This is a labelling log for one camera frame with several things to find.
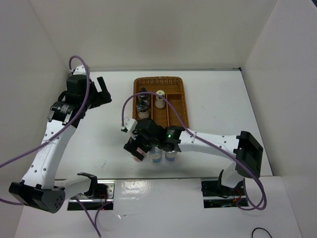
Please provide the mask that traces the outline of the pink-capped spice bottle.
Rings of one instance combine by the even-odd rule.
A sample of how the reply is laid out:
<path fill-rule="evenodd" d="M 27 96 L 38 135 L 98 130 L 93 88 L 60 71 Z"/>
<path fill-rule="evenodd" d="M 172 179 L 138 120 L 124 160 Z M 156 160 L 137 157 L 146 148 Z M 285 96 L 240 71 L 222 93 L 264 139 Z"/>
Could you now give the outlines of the pink-capped spice bottle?
<path fill-rule="evenodd" d="M 136 162 L 142 162 L 145 156 L 146 156 L 146 153 L 141 148 L 138 147 L 133 155 L 133 158 Z"/>

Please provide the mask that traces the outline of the black-capped white spice bottle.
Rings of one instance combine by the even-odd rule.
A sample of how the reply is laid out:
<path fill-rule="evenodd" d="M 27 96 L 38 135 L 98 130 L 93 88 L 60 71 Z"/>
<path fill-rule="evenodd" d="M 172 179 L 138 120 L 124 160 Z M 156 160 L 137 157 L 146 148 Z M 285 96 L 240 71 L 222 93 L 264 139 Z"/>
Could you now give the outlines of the black-capped white spice bottle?
<path fill-rule="evenodd" d="M 136 105 L 139 119 L 147 119 L 150 116 L 150 105 L 148 102 L 139 102 Z"/>

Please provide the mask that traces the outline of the green-capped white spice bottle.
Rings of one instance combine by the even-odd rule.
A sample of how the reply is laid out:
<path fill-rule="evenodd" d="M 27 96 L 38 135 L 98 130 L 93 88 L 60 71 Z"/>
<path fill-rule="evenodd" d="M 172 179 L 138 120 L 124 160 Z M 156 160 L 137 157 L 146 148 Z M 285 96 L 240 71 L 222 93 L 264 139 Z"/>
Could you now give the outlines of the green-capped white spice bottle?
<path fill-rule="evenodd" d="M 164 98 L 165 98 L 165 92 L 163 90 L 156 91 L 156 99 L 155 99 L 155 107 L 157 109 L 163 109 L 166 105 Z"/>

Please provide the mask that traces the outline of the black-capped brown spice bottle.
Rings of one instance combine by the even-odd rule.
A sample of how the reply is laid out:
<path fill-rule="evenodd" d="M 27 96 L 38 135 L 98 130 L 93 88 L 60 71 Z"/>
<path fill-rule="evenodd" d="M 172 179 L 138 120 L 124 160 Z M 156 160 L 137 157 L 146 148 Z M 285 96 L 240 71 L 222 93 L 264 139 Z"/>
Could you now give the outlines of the black-capped brown spice bottle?
<path fill-rule="evenodd" d="M 145 87 L 142 87 L 141 90 L 139 91 L 139 93 L 141 92 L 147 92 L 146 88 Z M 151 103 L 151 95 L 150 94 L 140 94 L 138 95 L 138 100 L 140 102 L 146 102 L 148 104 Z"/>

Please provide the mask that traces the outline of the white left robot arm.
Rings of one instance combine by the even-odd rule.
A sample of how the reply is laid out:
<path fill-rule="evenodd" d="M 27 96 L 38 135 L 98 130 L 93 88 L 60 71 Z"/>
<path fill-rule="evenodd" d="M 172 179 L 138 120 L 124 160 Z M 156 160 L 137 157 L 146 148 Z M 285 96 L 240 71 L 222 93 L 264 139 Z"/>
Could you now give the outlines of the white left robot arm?
<path fill-rule="evenodd" d="M 58 166 L 79 121 L 88 109 L 111 102 L 104 79 L 98 77 L 97 81 L 100 92 L 85 75 L 67 79 L 66 90 L 50 108 L 43 148 L 38 150 L 21 182 L 13 182 L 9 187 L 9 193 L 23 205 L 56 213 L 65 200 L 78 194 L 106 198 L 107 185 L 98 183 L 97 177 L 89 173 L 80 172 L 74 178 L 55 183 Z"/>

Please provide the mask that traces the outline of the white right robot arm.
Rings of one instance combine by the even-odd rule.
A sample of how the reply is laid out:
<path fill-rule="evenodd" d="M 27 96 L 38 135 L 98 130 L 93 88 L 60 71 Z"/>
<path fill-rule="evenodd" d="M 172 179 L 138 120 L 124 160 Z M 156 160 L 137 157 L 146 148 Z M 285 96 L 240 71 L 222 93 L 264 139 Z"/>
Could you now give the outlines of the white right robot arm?
<path fill-rule="evenodd" d="M 263 147 L 247 131 L 239 135 L 215 135 L 186 127 L 162 127 L 152 119 L 125 118 L 121 130 L 130 135 L 124 149 L 142 161 L 153 149 L 164 152 L 198 152 L 231 160 L 217 182 L 218 192 L 228 195 L 245 178 L 259 179 Z"/>

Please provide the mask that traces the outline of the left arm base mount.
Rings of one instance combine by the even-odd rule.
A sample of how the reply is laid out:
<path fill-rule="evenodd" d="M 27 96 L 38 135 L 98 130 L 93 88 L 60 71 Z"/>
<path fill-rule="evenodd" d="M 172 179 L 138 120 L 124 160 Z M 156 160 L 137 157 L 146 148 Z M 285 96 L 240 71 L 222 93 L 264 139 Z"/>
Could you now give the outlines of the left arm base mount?
<path fill-rule="evenodd" d="M 76 201 L 78 199 L 88 211 L 113 210 L 115 180 L 100 179 L 98 180 L 99 190 L 94 193 L 93 197 L 88 197 L 83 193 L 77 194 L 68 201 L 68 211 L 82 211 L 83 208 Z"/>

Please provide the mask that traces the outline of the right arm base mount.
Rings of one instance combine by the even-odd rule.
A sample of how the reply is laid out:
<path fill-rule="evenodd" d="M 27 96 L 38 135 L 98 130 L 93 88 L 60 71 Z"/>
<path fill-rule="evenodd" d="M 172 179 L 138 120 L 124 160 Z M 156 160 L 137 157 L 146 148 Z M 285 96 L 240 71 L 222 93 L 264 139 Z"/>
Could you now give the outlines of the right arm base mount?
<path fill-rule="evenodd" d="M 235 188 L 219 187 L 215 180 L 202 180 L 201 186 L 204 208 L 249 206 L 242 181 Z"/>

